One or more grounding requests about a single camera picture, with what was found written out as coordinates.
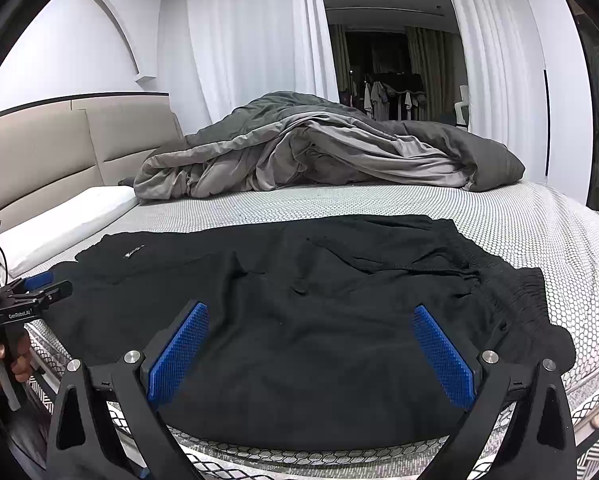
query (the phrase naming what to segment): upholstered headboard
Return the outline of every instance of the upholstered headboard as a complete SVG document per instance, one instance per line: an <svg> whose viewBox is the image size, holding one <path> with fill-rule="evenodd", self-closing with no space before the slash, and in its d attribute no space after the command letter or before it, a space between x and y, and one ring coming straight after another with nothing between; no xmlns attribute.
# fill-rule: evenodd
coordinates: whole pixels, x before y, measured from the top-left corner
<svg viewBox="0 0 599 480"><path fill-rule="evenodd" d="M89 187L116 186L181 137L167 94L70 96L1 112L1 229Z"/></svg>

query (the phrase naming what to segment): gray comforter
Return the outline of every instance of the gray comforter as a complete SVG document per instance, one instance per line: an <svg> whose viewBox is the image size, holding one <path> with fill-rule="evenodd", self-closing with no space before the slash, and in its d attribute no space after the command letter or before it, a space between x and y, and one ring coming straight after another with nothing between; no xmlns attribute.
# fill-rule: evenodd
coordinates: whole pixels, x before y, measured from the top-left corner
<svg viewBox="0 0 599 480"><path fill-rule="evenodd" d="M368 180L485 191L523 172L503 144L454 126L377 122L313 95L275 92L155 150L134 188L161 200Z"/></svg>

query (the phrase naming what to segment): blue gripper pad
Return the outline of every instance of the blue gripper pad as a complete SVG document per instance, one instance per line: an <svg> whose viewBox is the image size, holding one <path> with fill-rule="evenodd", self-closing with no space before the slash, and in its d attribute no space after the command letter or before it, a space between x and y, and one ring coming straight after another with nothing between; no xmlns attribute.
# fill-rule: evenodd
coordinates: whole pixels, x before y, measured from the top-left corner
<svg viewBox="0 0 599 480"><path fill-rule="evenodd" d="M470 410L475 400L473 373L423 305L415 309L413 330L446 395L456 406Z"/></svg>
<svg viewBox="0 0 599 480"><path fill-rule="evenodd" d="M208 331L208 307L198 303L148 374L147 398L153 407L173 399Z"/></svg>
<svg viewBox="0 0 599 480"><path fill-rule="evenodd" d="M24 280L24 290L35 290L37 288L42 288L45 285L49 285L49 283L52 282L53 273L50 270L47 270L46 272L40 272L35 276L26 278Z"/></svg>

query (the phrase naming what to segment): person's hand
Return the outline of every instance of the person's hand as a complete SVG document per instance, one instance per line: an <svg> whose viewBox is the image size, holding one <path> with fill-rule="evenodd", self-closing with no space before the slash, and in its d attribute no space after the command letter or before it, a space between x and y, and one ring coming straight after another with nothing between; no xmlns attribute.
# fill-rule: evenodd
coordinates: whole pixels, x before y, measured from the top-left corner
<svg viewBox="0 0 599 480"><path fill-rule="evenodd" d="M24 335L17 342L17 360L11 364L11 370L16 377L17 382L23 383L31 376L31 340L28 332L24 330ZM0 344L0 359L4 358L4 346Z"/></svg>

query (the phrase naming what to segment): doorway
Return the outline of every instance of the doorway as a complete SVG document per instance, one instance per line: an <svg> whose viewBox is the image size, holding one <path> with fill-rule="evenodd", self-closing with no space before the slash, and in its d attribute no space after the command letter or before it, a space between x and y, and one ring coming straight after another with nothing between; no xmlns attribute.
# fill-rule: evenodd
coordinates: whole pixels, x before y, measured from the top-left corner
<svg viewBox="0 0 599 480"><path fill-rule="evenodd" d="M324 7L340 102L375 120L467 126L460 91L467 69L451 0L324 0Z"/></svg>

